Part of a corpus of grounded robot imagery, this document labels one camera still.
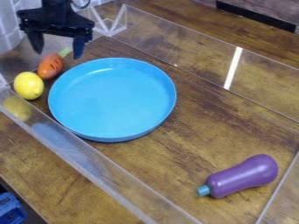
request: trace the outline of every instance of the toy lemon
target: toy lemon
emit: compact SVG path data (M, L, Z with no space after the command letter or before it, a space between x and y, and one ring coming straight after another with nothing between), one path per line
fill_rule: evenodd
M31 114L31 108L27 103L17 96L10 96L3 100L3 108L9 111L22 122L25 122Z
M13 79L13 90L25 99L34 100L42 94L42 79L35 73L18 73Z

